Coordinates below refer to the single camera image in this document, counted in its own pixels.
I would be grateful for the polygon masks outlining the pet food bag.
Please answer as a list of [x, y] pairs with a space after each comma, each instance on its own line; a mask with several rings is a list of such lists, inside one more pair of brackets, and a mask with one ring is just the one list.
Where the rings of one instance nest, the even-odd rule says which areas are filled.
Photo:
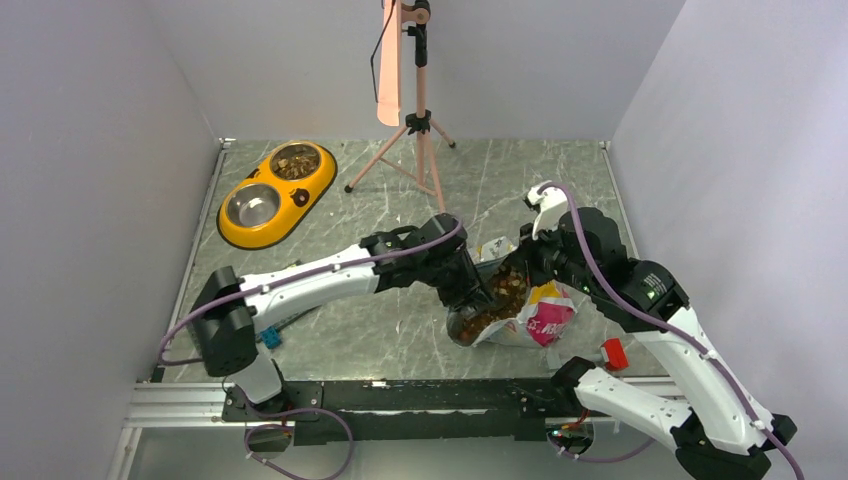
[[525, 268], [515, 254], [516, 250], [517, 247], [505, 236], [468, 250], [472, 262], [490, 290], [490, 278], [501, 265], [515, 267], [523, 273], [528, 290], [524, 306], [514, 318], [494, 322], [467, 346], [459, 342], [458, 333], [462, 316], [472, 313], [450, 312], [446, 319], [446, 331], [454, 343], [462, 347], [490, 342], [524, 348], [547, 348], [562, 337], [567, 325], [577, 313], [566, 286], [557, 281], [540, 286], [530, 285]]

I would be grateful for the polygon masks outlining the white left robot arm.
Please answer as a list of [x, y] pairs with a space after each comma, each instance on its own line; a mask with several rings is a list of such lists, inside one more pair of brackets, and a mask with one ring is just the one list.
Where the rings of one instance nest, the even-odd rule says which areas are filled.
[[276, 362], [260, 352], [259, 333], [295, 314], [336, 300], [421, 283], [436, 290], [442, 305], [476, 313], [494, 304], [466, 247], [461, 221], [447, 213], [420, 227], [375, 232], [319, 260], [270, 273], [239, 276], [215, 270], [201, 288], [187, 328], [206, 374], [227, 377], [246, 394], [264, 420], [287, 406]]

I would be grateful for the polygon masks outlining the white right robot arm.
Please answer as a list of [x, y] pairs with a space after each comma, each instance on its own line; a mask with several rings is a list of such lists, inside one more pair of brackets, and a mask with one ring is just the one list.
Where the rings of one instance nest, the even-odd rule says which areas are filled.
[[552, 377], [554, 407], [569, 416], [600, 412], [639, 430], [694, 479], [764, 478], [768, 451], [784, 450], [797, 427], [740, 385], [671, 272], [628, 256], [617, 224], [596, 208], [576, 216], [565, 207], [535, 210], [518, 248], [531, 283], [555, 280], [587, 295], [652, 353], [683, 395], [674, 402], [650, 394], [576, 356]]

